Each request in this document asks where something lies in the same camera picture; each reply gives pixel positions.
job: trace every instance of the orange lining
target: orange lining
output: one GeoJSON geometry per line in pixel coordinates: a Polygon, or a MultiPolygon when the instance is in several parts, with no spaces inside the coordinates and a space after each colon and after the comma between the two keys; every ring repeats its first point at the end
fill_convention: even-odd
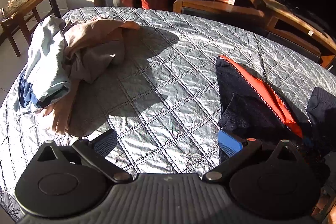
{"type": "Polygon", "coordinates": [[[300,126],[295,122],[292,114],[289,112],[285,104],[282,102],[280,97],[274,92],[274,90],[264,81],[259,78],[254,77],[248,73],[244,68],[238,65],[235,61],[227,58],[224,55],[220,55],[220,58],[224,59],[231,65],[233,65],[236,70],[245,78],[245,80],[257,91],[259,96],[264,100],[268,107],[273,110],[280,120],[290,128],[297,136],[303,138],[302,130],[300,126]]]}

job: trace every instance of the zipper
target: zipper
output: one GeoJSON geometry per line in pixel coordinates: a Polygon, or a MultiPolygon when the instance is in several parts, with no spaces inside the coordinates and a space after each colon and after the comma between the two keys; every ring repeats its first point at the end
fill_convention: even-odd
{"type": "Polygon", "coordinates": [[[278,119],[280,120],[280,122],[283,123],[283,125],[285,127],[288,128],[288,130],[290,130],[290,128],[281,120],[281,118],[279,117],[279,115],[271,108],[271,106],[264,100],[264,98],[259,94],[259,92],[257,92],[257,90],[251,85],[250,82],[248,82],[248,80],[244,77],[244,75],[236,68],[236,66],[233,65],[233,63],[231,63],[230,61],[224,59],[223,57],[220,56],[220,58],[224,61],[226,61],[227,63],[229,63],[232,67],[234,67],[236,69],[236,71],[240,74],[240,76],[250,85],[251,88],[253,88],[253,90],[256,92],[256,94],[258,94],[258,96],[260,97],[260,99],[264,102],[265,105],[268,106],[268,108],[274,113],[274,115],[276,117],[278,117],[278,119]]]}
{"type": "MultiPolygon", "coordinates": [[[[266,83],[270,88],[271,88],[271,90],[273,90],[273,92],[275,93],[275,94],[277,94],[276,92],[275,92],[275,90],[270,86],[270,84],[268,84],[268,83],[266,83]]],[[[282,104],[286,107],[286,109],[290,112],[290,110],[288,109],[288,107],[287,107],[287,105],[285,104],[285,102],[281,99],[281,97],[280,96],[278,96],[278,98],[280,99],[280,101],[282,102],[282,104]]]]}

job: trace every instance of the wooden chair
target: wooden chair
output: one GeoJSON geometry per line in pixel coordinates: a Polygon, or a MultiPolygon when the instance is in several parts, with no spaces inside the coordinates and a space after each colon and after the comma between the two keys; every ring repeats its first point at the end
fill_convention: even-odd
{"type": "Polygon", "coordinates": [[[42,20],[36,10],[36,6],[41,3],[43,0],[28,0],[25,4],[19,6],[17,9],[15,9],[10,15],[7,16],[6,19],[3,19],[0,21],[0,25],[4,31],[4,34],[8,38],[9,42],[11,43],[16,56],[19,57],[20,51],[13,39],[13,34],[15,34],[19,29],[21,29],[21,32],[23,36],[25,37],[27,43],[30,45],[31,43],[31,34],[34,32],[37,24],[29,30],[27,27],[27,22],[31,20],[33,17],[36,18],[36,21],[39,23],[42,20],[44,20],[49,15],[53,14],[54,11],[51,10],[42,20]],[[32,15],[30,15],[28,18],[24,18],[30,11],[33,12],[32,15]]]}

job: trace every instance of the gray quilted bedspread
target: gray quilted bedspread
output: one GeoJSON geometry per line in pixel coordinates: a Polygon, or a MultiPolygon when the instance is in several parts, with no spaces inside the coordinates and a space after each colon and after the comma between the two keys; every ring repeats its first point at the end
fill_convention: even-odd
{"type": "MultiPolygon", "coordinates": [[[[93,84],[82,83],[69,133],[93,139],[113,128],[116,149],[108,160],[135,175],[196,172],[219,160],[220,101],[215,61],[225,54],[278,87],[305,112],[314,87],[336,95],[336,77],[302,55],[251,32],[164,11],[95,7],[72,10],[64,18],[85,22],[94,16],[134,20],[142,27],[127,41],[122,65],[109,68],[93,84]]],[[[78,137],[54,135],[33,115],[9,108],[17,82],[0,110],[0,203],[22,217],[14,198],[16,182],[39,146],[52,139],[72,144],[78,137]]]]}

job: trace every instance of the blue gripper pad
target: blue gripper pad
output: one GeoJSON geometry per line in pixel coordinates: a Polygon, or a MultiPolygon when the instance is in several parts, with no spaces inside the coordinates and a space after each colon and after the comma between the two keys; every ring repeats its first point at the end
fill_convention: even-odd
{"type": "Polygon", "coordinates": [[[217,140],[219,147],[228,155],[228,157],[232,157],[243,149],[243,143],[241,141],[236,140],[223,130],[218,131],[217,140]]]}

